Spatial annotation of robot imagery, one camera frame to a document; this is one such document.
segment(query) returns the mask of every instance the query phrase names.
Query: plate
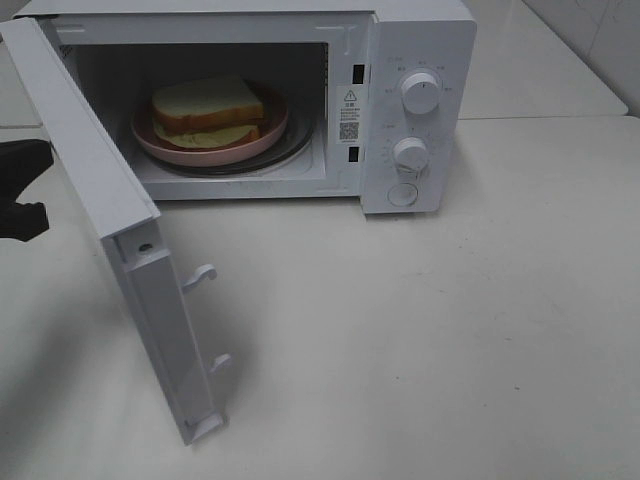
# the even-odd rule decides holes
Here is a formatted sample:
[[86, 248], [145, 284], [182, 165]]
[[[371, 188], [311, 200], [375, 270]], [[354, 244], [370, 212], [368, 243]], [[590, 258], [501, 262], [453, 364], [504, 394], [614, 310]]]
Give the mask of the plate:
[[241, 145], [218, 148], [185, 149], [159, 139], [153, 131], [151, 101], [142, 103], [131, 119], [131, 130], [142, 148], [150, 155], [173, 165], [184, 167], [215, 167], [242, 162], [272, 147], [284, 133], [289, 119], [287, 102], [270, 87], [247, 82], [262, 101], [266, 123], [260, 125], [260, 138]]
[[295, 159], [296, 154], [309, 145], [313, 136], [313, 118], [317, 118], [317, 114], [310, 114], [290, 103], [289, 120], [280, 139], [264, 152], [241, 162], [212, 167], [188, 167], [163, 162], [157, 158], [153, 160], [164, 170], [191, 178], [236, 176], [264, 171], [266, 168], [284, 165]]

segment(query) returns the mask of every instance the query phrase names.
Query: door release button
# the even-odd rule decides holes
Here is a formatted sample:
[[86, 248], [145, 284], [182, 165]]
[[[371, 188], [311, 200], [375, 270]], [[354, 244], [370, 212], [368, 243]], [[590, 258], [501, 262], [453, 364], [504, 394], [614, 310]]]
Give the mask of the door release button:
[[418, 189], [410, 183], [401, 183], [391, 187], [387, 198], [396, 207], [408, 207], [416, 203], [418, 199]]

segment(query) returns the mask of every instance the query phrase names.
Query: qr code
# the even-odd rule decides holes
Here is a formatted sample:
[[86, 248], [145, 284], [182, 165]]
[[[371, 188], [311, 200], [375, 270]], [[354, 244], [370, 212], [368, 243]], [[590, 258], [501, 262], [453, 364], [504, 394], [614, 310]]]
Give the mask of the qr code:
[[340, 140], [357, 140], [359, 127], [360, 123], [358, 122], [341, 123]]

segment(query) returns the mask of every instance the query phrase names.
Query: warning label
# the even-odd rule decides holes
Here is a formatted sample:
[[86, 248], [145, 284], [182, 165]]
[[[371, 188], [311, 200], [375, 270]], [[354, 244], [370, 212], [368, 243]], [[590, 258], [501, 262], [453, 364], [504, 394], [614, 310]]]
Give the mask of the warning label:
[[336, 93], [336, 142], [357, 145], [362, 138], [364, 85], [340, 86]]

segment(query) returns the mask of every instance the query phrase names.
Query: white bread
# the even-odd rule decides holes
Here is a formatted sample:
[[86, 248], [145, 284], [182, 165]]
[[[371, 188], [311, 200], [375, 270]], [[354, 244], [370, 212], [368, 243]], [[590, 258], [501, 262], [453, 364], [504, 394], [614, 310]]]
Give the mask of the white bread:
[[168, 132], [254, 123], [264, 106], [238, 75], [224, 75], [158, 89], [151, 98], [153, 116]]

